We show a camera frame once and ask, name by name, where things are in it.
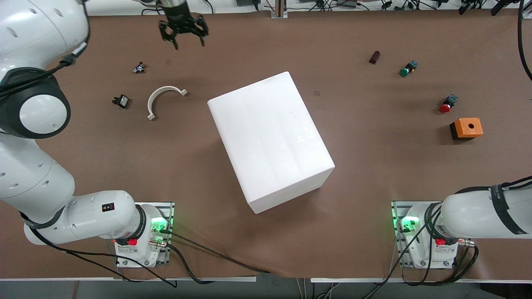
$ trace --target white box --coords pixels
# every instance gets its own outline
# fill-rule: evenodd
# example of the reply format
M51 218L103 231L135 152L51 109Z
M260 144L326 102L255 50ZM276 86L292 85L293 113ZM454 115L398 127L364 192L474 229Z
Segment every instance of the white box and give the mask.
M256 214L323 185L334 163L288 72L207 103Z

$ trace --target orange and black block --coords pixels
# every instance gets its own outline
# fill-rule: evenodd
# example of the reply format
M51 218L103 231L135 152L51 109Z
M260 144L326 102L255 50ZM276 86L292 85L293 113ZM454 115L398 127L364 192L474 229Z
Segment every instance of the orange and black block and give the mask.
M480 118L459 118L449 127L454 140L471 140L484 134Z

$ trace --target red button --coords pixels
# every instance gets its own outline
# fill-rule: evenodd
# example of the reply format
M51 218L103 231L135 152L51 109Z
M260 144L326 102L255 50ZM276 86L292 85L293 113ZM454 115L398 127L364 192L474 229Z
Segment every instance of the red button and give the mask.
M441 105L441 106L439 107L439 111L442 112L442 113L447 113L447 112L449 112L450 110L451 110L451 107L450 107L449 105L445 105L445 104L443 104L443 105Z
M436 242L436 245L445 245L444 239L435 239L434 242Z

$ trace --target white c-shaped handle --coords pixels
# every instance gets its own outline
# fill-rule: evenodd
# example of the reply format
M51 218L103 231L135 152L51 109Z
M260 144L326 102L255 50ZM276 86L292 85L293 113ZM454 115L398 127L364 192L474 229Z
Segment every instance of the white c-shaped handle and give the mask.
M159 96L161 93L169 92L171 90L173 90L175 92L179 92L183 96L185 96L188 93L185 89L181 90L181 89L179 89L177 87L174 87L174 86L163 86L163 87L160 87L157 90L155 90L152 93L152 95L149 96L149 99L148 99L148 112L149 112L148 119L149 120L153 120L155 118L155 115L152 112L152 105L153 105L153 101L155 100L155 98L157 96Z

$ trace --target brown tabletop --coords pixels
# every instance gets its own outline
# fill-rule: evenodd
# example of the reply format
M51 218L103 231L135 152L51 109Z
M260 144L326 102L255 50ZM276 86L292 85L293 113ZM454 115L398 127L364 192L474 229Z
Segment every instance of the brown tabletop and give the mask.
M532 83L519 60L516 13L208 15L206 47L183 35L179 51L160 39L162 17L91 18L88 50L57 73L70 124L38 144L72 173L76 195L123 189L140 202L174 201L177 232L243 262L286 277L381 278L394 243L391 201L439 201L463 187L530 175ZM532 60L528 21L523 30ZM382 56L372 65L375 50ZM401 78L399 69L412 59L418 70ZM139 61L147 71L134 75ZM336 169L318 191L256 215L206 102L284 71ZM147 99L165 85L191 95L161 95L149 121ZM459 102L440 115L451 93ZM120 94L132 99L129 109L111 103ZM453 143L448 125L460 117L479 117L484 135ZM110 276L30 244L11 207L2 204L0 217L1 278ZM468 278L532 279L531 241L476 241L480 257ZM66 246L107 252L100 238ZM253 274L178 246L199 277ZM157 272L186 276L174 255ZM125 273L151 278L143 270Z

